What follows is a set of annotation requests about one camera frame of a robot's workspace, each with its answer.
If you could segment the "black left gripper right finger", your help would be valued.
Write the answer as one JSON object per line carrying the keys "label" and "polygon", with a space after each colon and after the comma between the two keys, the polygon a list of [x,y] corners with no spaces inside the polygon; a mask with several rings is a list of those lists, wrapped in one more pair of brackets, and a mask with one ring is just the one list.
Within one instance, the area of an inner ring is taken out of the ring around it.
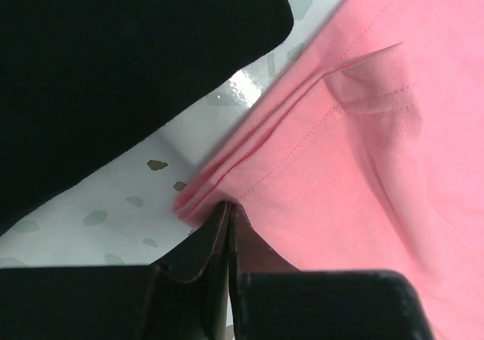
{"label": "black left gripper right finger", "polygon": [[413,286],[388,270],[301,271],[235,204],[229,291],[237,339],[432,339]]}

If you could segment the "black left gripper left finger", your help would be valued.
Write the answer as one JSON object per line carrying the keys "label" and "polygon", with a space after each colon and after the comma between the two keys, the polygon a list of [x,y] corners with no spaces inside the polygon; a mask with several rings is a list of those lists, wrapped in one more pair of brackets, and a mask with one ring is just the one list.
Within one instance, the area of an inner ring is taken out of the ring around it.
{"label": "black left gripper left finger", "polygon": [[3,339],[223,339],[230,205],[148,265],[4,268]]}

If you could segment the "pink t-shirt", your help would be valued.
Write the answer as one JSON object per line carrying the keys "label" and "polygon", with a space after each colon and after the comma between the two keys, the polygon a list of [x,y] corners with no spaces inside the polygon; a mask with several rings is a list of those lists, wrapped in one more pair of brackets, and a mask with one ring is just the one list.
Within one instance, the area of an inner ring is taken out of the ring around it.
{"label": "pink t-shirt", "polygon": [[177,196],[302,270],[390,269],[438,339],[483,337],[483,0],[345,0]]}

